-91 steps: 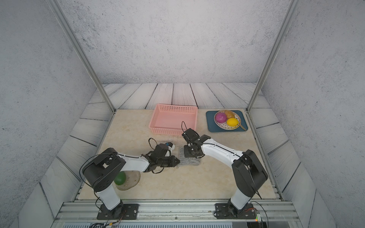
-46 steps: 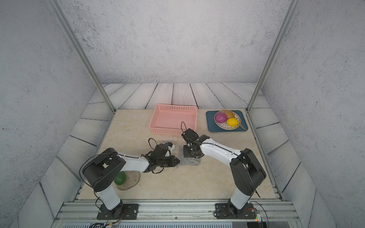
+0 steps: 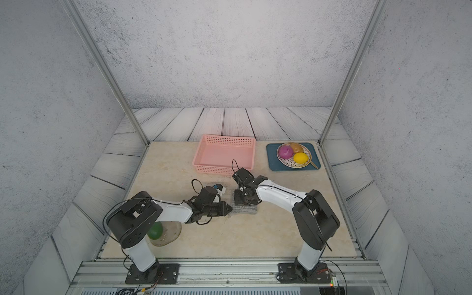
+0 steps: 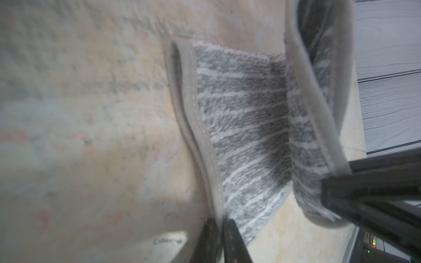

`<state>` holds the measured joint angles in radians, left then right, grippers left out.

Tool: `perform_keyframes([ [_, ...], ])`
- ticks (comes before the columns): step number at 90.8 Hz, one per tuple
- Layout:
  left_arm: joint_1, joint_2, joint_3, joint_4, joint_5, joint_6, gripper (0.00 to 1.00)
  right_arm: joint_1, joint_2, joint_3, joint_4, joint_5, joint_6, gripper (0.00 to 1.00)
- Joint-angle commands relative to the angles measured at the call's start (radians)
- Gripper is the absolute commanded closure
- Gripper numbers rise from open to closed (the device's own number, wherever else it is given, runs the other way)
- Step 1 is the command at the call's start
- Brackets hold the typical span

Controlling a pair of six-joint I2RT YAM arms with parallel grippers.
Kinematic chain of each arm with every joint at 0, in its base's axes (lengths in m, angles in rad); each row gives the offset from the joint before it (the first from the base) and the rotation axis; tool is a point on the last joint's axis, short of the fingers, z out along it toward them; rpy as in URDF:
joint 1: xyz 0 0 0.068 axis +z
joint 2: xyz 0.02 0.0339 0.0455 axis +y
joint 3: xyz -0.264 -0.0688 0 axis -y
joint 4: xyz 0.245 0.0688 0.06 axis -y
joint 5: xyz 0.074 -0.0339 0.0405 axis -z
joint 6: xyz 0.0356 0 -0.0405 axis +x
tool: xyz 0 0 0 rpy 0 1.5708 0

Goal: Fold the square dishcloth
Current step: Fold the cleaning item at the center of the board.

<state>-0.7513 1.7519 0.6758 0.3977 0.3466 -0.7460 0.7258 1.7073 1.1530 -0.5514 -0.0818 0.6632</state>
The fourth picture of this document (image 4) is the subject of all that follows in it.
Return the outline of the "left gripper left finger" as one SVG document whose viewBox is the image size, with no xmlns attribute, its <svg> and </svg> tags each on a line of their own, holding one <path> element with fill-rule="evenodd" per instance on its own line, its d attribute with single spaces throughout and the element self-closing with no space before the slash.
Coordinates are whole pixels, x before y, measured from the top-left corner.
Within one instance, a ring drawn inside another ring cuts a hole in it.
<svg viewBox="0 0 421 263">
<path fill-rule="evenodd" d="M 218 251 L 218 226 L 214 219 L 205 222 L 189 263 L 215 263 Z"/>
</svg>

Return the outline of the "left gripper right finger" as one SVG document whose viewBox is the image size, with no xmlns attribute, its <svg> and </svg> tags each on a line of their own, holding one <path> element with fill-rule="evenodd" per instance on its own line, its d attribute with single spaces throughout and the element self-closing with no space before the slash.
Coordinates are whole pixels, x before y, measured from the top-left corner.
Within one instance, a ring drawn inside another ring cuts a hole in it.
<svg viewBox="0 0 421 263">
<path fill-rule="evenodd" d="M 225 263 L 253 263 L 233 219 L 224 219 L 222 240 Z"/>
</svg>

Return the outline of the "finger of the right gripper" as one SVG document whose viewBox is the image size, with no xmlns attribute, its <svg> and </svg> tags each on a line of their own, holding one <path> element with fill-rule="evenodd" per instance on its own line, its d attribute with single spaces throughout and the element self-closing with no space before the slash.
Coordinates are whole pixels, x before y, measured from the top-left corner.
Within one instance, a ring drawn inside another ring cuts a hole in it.
<svg viewBox="0 0 421 263">
<path fill-rule="evenodd" d="M 343 202 L 420 200 L 420 154 L 388 154 L 352 161 L 352 174 L 322 181 L 321 203 L 335 210 Z"/>
<path fill-rule="evenodd" d="M 416 260 L 421 258 L 421 208 L 405 202 L 341 202 L 332 211 Z"/>
</svg>

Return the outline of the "grey striped dishcloth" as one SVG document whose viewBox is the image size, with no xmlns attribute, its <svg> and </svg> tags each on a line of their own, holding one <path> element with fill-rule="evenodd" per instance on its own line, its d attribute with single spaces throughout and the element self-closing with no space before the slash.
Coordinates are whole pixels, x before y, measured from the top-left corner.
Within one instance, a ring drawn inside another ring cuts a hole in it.
<svg viewBox="0 0 421 263">
<path fill-rule="evenodd" d="M 212 218 L 249 243 L 293 193 L 315 225 L 347 221 L 321 203 L 325 178 L 351 173 L 339 135 L 353 72 L 353 1 L 287 1 L 283 54 L 198 39 L 167 43 L 175 113 Z"/>
</svg>

